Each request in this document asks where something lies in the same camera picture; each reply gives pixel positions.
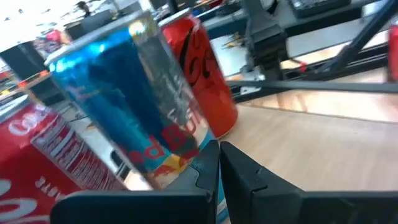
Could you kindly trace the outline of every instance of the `soda can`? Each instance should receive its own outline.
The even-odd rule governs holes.
[[[95,30],[46,64],[155,189],[166,188],[215,138],[149,12]]]
[[[238,119],[232,93],[225,83],[206,29],[191,10],[182,10],[159,22],[193,94],[216,138],[227,134]]]
[[[21,96],[0,107],[0,223],[47,223],[70,193],[125,186],[54,110]]]

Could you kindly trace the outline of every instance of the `black metal frame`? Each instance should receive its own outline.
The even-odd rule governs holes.
[[[363,91],[368,93],[398,93],[397,84],[369,84],[369,83],[325,83],[325,81],[339,78],[353,73],[384,67],[388,63],[387,44],[378,45],[360,51],[369,40],[381,30],[390,18],[398,11],[398,1],[389,0],[386,5],[373,17],[371,22],[361,33],[347,45],[335,58],[324,62],[309,65],[315,68],[306,72],[298,70],[281,70],[275,68],[267,70],[264,74],[281,72],[284,81],[228,81],[234,94],[234,99],[242,101],[259,98],[275,93],[293,89],[304,90],[331,90],[331,91]],[[242,86],[261,87],[259,91],[241,94]]]
[[[307,192],[213,140],[165,190],[74,193],[55,204],[50,222],[215,224],[220,171],[234,224],[398,221],[397,191]]]

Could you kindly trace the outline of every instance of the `metal rod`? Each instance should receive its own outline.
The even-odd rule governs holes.
[[[352,62],[346,68],[344,68],[340,71],[328,72],[326,77],[324,77],[324,76],[320,77],[320,76],[314,75],[312,78],[313,78],[313,80],[317,80],[317,81],[326,81],[326,80],[332,80],[335,78],[346,77],[348,75],[353,75],[353,74],[356,74],[359,72],[364,72],[364,71],[368,71],[368,70],[372,70],[372,69],[385,67],[387,65],[387,56],[381,55],[378,58],[371,58],[371,59],[363,58],[360,61],[361,61],[360,63]],[[276,93],[282,93],[284,91],[291,90],[291,89],[285,89],[285,88],[260,88],[259,91],[241,94],[240,86],[233,86],[233,87],[234,87],[232,89],[234,92],[233,98],[234,98],[235,102],[237,102],[237,103],[242,103],[242,102],[245,102],[248,100],[253,100],[256,98],[263,97],[263,96],[273,95]]]
[[[227,81],[234,86],[276,88],[286,90],[354,91],[365,93],[398,93],[398,84],[390,83],[333,83],[318,81]]]
[[[344,68],[397,11],[398,1],[388,0],[380,11],[376,13],[370,23],[355,37],[352,43],[344,47],[344,49],[333,60],[331,60],[330,63],[325,64],[319,68],[318,71],[335,71]]]

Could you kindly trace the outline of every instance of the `coca-cola logo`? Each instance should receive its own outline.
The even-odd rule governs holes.
[[[179,63],[194,90],[211,85],[208,78],[211,72],[219,69],[205,31],[195,27],[188,31],[180,51]],[[204,79],[197,86],[201,77]]]
[[[7,179],[0,179],[0,198],[10,191],[12,183]],[[0,222],[4,224],[20,224],[33,222],[48,222],[48,215],[36,215],[25,217],[31,214],[37,207],[37,201],[33,198],[6,198],[0,200]]]
[[[8,130],[15,135],[23,136],[34,129],[48,114],[45,110],[24,114],[22,119],[15,119],[8,125]]]

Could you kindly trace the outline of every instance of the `black machine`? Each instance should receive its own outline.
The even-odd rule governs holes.
[[[0,57],[8,64],[19,80],[26,80],[47,69],[44,66],[43,57],[36,51],[31,41],[19,43],[0,52]],[[65,99],[60,90],[49,79],[33,86],[31,90],[46,105],[53,105]]]
[[[295,69],[281,69],[280,67],[280,62],[291,59],[285,47],[288,36],[285,29],[281,28],[272,14],[264,11],[259,12],[258,5],[260,3],[258,0],[241,0],[241,4],[248,14],[246,26],[247,64],[248,67],[258,66],[266,79],[261,81],[227,81],[234,93],[234,99],[238,103],[293,89],[398,93],[397,84],[323,82],[387,66],[387,44],[364,50],[363,47],[396,14],[398,1],[388,0],[367,26],[336,57]],[[358,13],[357,10],[353,10],[354,6],[347,8]],[[321,21],[323,19],[321,16],[314,17]],[[243,86],[256,87],[259,90],[242,93],[241,87]]]
[[[298,18],[306,18],[332,9],[347,6],[351,0],[288,0]]]
[[[51,224],[215,223],[219,160],[232,224],[398,222],[398,192],[305,192],[212,141],[168,189],[80,192],[54,206]]]
[[[105,10],[67,25],[66,31],[72,40],[77,40],[89,32],[99,29],[112,21],[113,15],[111,11]]]

